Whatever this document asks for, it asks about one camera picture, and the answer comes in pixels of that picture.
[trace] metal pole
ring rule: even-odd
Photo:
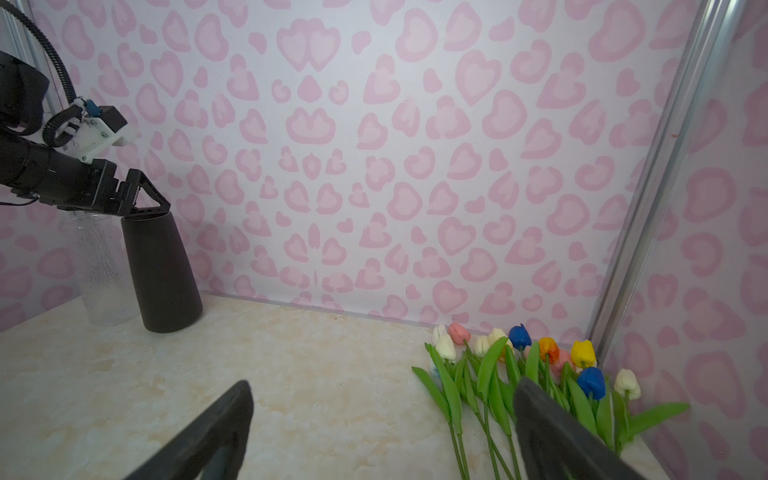
[[[744,4],[746,0],[703,0],[699,8],[592,314],[588,338],[601,362],[629,307]]]

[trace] blue tulip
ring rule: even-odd
[[[596,366],[582,370],[578,379],[576,379],[576,383],[584,390],[587,396],[591,393],[592,398],[595,400],[600,400],[605,396],[605,378],[603,377],[603,372]]]
[[[509,339],[512,342],[512,346],[518,350],[523,350],[526,346],[532,344],[531,336],[528,335],[528,331],[522,323],[520,326],[513,326],[512,329],[509,330]]]

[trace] pink heart wallpaper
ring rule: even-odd
[[[171,201],[202,290],[486,331],[524,323],[570,343],[697,2],[34,10],[78,93],[140,133],[105,156]],[[2,275],[23,268],[7,257]],[[41,279],[27,274],[10,300],[32,316]]]
[[[750,2],[608,357],[692,405],[647,437],[677,480],[768,478],[767,59]]]

